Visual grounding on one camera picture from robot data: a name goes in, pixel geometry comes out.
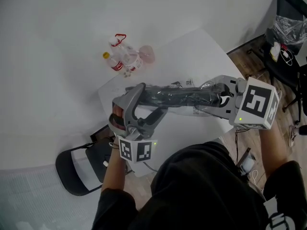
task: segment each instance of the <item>person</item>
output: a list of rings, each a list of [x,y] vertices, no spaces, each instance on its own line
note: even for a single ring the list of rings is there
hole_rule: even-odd
[[[289,147],[294,146],[294,139],[296,138],[297,135],[300,136],[307,136],[307,125],[302,125],[301,127],[297,128],[293,125],[290,125],[289,127]]]
[[[113,114],[122,117],[122,110],[115,105]],[[206,142],[181,149],[163,163],[151,184],[152,197],[139,211],[123,191],[126,161],[113,149],[92,229],[266,229],[272,217],[263,203],[274,197],[278,213],[291,218],[295,229],[305,229],[300,166],[288,160],[275,121],[259,135],[267,176],[263,195],[248,185],[223,145]]]

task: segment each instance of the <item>yellow bottle cap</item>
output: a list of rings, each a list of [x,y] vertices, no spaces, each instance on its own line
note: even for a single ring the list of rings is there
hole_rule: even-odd
[[[110,57],[110,54],[108,52],[105,52],[103,55],[102,55],[105,59],[108,59]]]

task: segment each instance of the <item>chair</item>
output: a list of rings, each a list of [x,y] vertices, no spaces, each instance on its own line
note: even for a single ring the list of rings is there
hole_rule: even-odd
[[[302,0],[277,0],[277,15],[281,17],[285,17],[295,21],[304,21],[307,15],[307,4],[305,4]],[[301,121],[301,99],[306,95],[305,91],[306,88],[302,88],[302,84],[304,84],[304,78],[306,77],[304,74],[299,74],[300,71],[305,67],[300,67],[297,61],[294,59],[292,60],[292,66],[286,64],[283,58],[280,56],[278,61],[275,62],[271,55],[270,50],[271,47],[274,46],[274,41],[284,43],[283,38],[279,37],[277,34],[278,30],[273,27],[273,29],[267,29],[265,34],[265,43],[261,46],[259,51],[263,54],[261,55],[259,52],[250,49],[247,51],[247,54],[254,53],[264,65],[264,68],[260,71],[250,74],[247,76],[251,77],[260,72],[267,70],[270,74],[271,84],[273,85],[274,78],[282,82],[283,84],[289,86],[291,90],[295,94],[295,99],[290,102],[286,107],[283,108],[285,112],[286,109],[293,105],[294,103],[298,102],[298,113],[299,117],[296,120],[295,124],[298,124]],[[288,49],[296,55],[299,52],[300,47],[302,44],[289,44],[287,45]],[[303,102],[303,111],[307,115],[307,109],[305,108],[305,104]]]
[[[76,172],[71,152],[78,149],[86,149],[86,156],[98,180],[103,183],[106,174],[106,166],[103,162],[109,162],[112,151],[109,142],[113,142],[113,139],[104,138],[94,143],[88,143],[77,148],[63,151],[57,156],[56,169],[63,186],[68,192],[76,196],[83,196],[101,188],[102,186],[100,185],[92,190],[86,188]]]

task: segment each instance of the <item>red label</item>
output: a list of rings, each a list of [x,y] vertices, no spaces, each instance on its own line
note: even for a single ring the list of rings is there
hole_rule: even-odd
[[[119,61],[118,64],[117,64],[116,66],[112,67],[112,69],[115,70],[115,71],[119,71],[120,69],[123,68],[123,66],[124,66],[123,63],[121,63],[121,62]]]

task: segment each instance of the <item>black shirt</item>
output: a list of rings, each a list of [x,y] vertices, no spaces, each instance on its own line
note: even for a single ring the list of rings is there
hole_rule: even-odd
[[[193,145],[167,159],[152,185],[152,197],[138,212],[122,190],[101,193],[93,230],[265,229],[264,199],[242,177],[226,148],[216,142]],[[278,212],[305,229],[307,202],[297,162],[277,169],[264,189],[276,196]]]

